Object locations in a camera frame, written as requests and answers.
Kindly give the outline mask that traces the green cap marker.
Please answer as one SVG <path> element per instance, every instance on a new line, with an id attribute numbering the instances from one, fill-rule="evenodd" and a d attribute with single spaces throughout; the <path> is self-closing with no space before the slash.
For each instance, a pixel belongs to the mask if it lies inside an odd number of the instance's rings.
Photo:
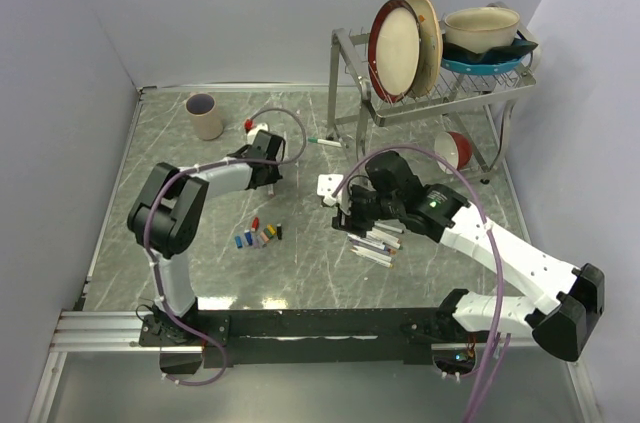
<path id="1" fill-rule="evenodd" d="M 328 146 L 328 147 L 334 147 L 334 148 L 342 147 L 342 144 L 339 141 L 333 141 L 333 140 L 329 140 L 329 139 L 309 137 L 307 139 L 307 141 L 309 143 L 314 143 L 314 144 Z"/>

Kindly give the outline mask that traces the grey marker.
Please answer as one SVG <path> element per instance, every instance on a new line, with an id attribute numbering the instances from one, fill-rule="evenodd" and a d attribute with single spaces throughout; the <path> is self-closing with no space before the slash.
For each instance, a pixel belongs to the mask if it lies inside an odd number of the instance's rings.
<path id="1" fill-rule="evenodd" d="M 358 254 L 364 255 L 369 258 L 374 258 L 374 259 L 378 259 L 386 262 L 392 261 L 392 257 L 390 255 L 373 251 L 371 249 L 368 249 L 362 246 L 354 246 L 352 250 Z"/>

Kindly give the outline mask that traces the black cap marker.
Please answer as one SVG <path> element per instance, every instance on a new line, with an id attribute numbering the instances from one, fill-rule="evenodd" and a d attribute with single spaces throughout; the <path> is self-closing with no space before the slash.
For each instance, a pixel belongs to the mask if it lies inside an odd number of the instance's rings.
<path id="1" fill-rule="evenodd" d="M 403 234 L 404 233 L 404 229 L 403 228 L 399 228 L 397 226 L 393 226 L 393 225 L 388 225 L 385 223 L 381 223 L 381 222 L 376 222 L 374 224 L 374 226 L 376 228 L 381 229 L 382 231 L 386 231 L 386 232 L 394 232 L 394 233 L 398 233 L 398 234 Z"/>

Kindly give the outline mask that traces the yellow cap marker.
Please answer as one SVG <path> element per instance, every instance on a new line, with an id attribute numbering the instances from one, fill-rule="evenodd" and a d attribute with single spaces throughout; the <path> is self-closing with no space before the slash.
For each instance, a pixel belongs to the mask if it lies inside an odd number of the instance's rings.
<path id="1" fill-rule="evenodd" d="M 356 248 L 352 248 L 351 251 L 356 254 L 357 256 L 367 259 L 369 261 L 372 261 L 380 266 L 383 266 L 385 268 L 393 268 L 393 263 L 391 263 L 390 261 L 386 261 L 382 258 L 379 258 L 377 256 L 372 256 L 366 253 L 363 253 L 362 251 L 357 250 Z"/>

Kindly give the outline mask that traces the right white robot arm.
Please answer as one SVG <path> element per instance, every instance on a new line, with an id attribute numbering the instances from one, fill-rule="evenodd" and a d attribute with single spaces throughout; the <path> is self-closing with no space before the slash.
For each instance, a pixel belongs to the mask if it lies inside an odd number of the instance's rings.
<path id="1" fill-rule="evenodd" d="M 445 339 L 479 332 L 530 336 L 560 360 L 579 359 L 604 313 L 603 271 L 552 257 L 451 187 L 422 183 L 397 149 L 375 152 L 361 164 L 366 187 L 351 184 L 354 172 L 317 179 L 323 204 L 337 210 L 333 228 L 364 235 L 380 221 L 396 220 L 496 275 L 495 295 L 454 290 L 441 303 L 436 328 Z"/>

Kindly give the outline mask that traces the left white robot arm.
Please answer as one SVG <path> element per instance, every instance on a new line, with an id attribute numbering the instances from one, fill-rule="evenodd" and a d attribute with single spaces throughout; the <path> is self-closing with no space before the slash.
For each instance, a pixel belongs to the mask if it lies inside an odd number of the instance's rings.
<path id="1" fill-rule="evenodd" d="M 197 297 L 187 250 L 198 232 L 205 203 L 229 193 L 278 182 L 286 140 L 265 129 L 252 130 L 248 143 L 200 168 L 158 163 L 127 217 L 127 228 L 144 249 L 155 285 L 152 311 L 165 318 L 163 333 L 184 345 L 198 333 Z"/>

